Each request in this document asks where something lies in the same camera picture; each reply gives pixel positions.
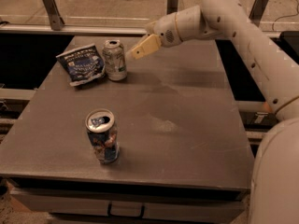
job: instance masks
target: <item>can label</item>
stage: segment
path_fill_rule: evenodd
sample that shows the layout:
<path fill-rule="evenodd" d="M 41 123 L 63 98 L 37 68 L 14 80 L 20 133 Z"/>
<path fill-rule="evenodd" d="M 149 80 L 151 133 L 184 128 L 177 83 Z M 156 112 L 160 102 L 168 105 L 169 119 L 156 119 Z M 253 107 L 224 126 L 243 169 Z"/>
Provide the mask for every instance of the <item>can label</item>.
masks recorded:
<path fill-rule="evenodd" d="M 121 80 L 127 77 L 124 48 L 120 40 L 107 40 L 103 47 L 103 57 L 109 79 Z"/>
<path fill-rule="evenodd" d="M 115 161 L 120 151 L 113 114 L 105 109 L 93 111 L 86 118 L 86 126 L 96 158 L 103 164 Z"/>

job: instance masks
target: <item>can top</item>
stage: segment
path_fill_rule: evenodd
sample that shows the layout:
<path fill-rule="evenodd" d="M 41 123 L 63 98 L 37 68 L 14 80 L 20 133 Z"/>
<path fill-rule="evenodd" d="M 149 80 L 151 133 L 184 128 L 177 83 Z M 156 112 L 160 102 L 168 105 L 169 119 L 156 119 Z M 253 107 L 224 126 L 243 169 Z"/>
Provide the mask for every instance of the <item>can top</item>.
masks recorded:
<path fill-rule="evenodd" d="M 114 48 L 118 48 L 121 45 L 120 40 L 107 40 L 104 43 L 104 47 L 106 49 L 114 49 Z"/>
<path fill-rule="evenodd" d="M 86 120 L 87 129 L 93 133 L 102 133 L 107 131 L 114 124 L 114 115 L 107 109 L 96 109 L 91 112 Z"/>

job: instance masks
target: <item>gray tabletop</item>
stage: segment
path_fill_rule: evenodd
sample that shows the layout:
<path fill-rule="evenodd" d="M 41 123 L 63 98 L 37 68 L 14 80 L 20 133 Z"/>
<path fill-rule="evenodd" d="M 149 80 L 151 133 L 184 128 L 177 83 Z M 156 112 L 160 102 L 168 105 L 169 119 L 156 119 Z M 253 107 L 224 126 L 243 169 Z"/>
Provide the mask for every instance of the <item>gray tabletop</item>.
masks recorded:
<path fill-rule="evenodd" d="M 101 51 L 106 39 L 76 36 L 67 49 L 95 43 Z M 137 40 L 121 38 L 126 49 Z M 127 68 L 122 82 L 78 89 L 56 63 L 0 145 L 0 175 L 249 189 L 253 156 L 214 41 L 160 49 Z M 86 133 L 97 108 L 118 123 L 121 154 L 110 165 L 99 163 Z"/>

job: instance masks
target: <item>black wire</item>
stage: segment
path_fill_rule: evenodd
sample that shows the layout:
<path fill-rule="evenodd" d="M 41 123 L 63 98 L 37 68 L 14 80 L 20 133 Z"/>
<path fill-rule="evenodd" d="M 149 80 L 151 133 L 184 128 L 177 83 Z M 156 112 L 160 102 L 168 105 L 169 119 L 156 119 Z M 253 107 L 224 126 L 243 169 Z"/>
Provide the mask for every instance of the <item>black wire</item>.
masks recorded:
<path fill-rule="evenodd" d="M 295 0 L 296 2 L 297 2 L 297 13 L 296 14 L 293 14 L 293 15 L 287 15 L 287 16 L 282 16 L 282 17 L 279 17 L 279 18 L 277 18 L 275 21 L 273 21 L 273 23 L 272 23 L 272 31 L 274 31 L 274 25 L 275 25 L 275 23 L 278 21 L 278 20 L 280 20 L 280 19 L 285 19 L 285 18 L 290 18 L 290 17 L 296 17 L 296 16 L 298 16 L 299 15 L 299 1 L 298 0 Z"/>

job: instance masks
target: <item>drawer handle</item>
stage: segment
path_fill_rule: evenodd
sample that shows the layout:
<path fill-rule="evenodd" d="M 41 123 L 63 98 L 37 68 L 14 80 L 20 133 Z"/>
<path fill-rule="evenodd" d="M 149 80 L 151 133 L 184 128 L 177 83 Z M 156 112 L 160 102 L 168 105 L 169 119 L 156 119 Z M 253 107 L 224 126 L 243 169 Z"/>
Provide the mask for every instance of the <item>drawer handle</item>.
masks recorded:
<path fill-rule="evenodd" d="M 144 209 L 145 209 L 145 207 L 144 207 L 144 205 L 142 205 L 142 206 L 141 206 L 141 209 L 140 209 L 140 214 L 139 214 L 139 216 L 136 216 L 136 217 L 130 217 L 130 218 L 141 219 L 141 218 L 143 217 L 143 215 L 144 215 Z M 112 203 L 109 204 L 108 209 L 107 209 L 107 215 L 108 215 L 109 217 L 125 217 L 125 218 L 128 218 L 128 216 L 114 215 L 114 214 L 111 213 L 111 211 L 112 211 Z"/>

